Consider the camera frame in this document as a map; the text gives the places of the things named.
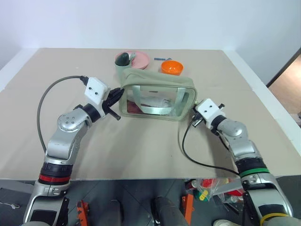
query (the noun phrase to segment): beige tabletop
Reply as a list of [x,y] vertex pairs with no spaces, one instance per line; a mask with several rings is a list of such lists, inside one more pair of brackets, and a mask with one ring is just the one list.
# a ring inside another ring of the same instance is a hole
[[[64,76],[97,77],[115,88],[119,81],[114,57],[120,49],[40,49],[0,92],[0,178],[36,179],[43,150],[36,129],[40,97],[55,80]],[[183,63],[181,76],[191,77],[198,100],[224,103],[228,118],[243,122],[270,171],[275,176],[301,174],[301,157],[277,122],[251,91],[222,51],[144,50],[150,56],[147,70],[158,71],[154,57],[171,57]],[[56,85],[41,110],[41,130],[48,140],[59,115],[85,104],[80,80]],[[113,109],[119,113],[118,104]],[[181,122],[107,116],[97,121],[81,143],[73,167],[73,179],[211,178],[233,176],[198,166],[184,157],[179,147],[188,119]],[[204,125],[192,128],[186,151],[197,161],[236,169],[230,153]]]

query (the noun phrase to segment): wooden floor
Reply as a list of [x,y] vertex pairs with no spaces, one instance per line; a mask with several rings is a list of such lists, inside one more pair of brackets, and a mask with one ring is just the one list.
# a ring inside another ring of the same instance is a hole
[[301,55],[269,89],[290,114],[301,112]]

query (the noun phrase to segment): gray cable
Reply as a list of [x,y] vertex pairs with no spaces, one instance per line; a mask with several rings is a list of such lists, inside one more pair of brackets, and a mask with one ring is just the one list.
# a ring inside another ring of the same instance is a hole
[[64,77],[61,78],[59,80],[56,80],[54,83],[52,83],[47,90],[44,92],[43,96],[41,97],[41,100],[39,102],[39,106],[38,106],[38,110],[37,110],[37,128],[38,128],[38,134],[39,134],[39,138],[40,138],[40,142],[41,145],[43,147],[44,152],[46,152],[46,146],[42,137],[42,133],[41,133],[41,126],[40,126],[40,112],[41,112],[41,107],[42,107],[42,103],[44,101],[45,96],[47,95],[47,93],[51,90],[52,87],[54,87],[56,84],[58,84],[61,81],[67,80],[67,79],[80,79],[80,76],[68,76],[68,77]]

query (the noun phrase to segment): white shoe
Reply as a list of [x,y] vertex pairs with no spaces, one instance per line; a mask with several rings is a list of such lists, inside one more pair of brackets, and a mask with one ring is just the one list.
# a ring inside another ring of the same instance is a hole
[[213,226],[241,226],[228,220],[216,220]]

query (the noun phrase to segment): orange bowl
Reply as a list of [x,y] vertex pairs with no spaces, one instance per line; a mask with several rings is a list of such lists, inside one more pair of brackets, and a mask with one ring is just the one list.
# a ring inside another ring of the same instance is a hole
[[161,70],[165,74],[180,75],[183,69],[183,65],[175,60],[164,61],[161,65]]

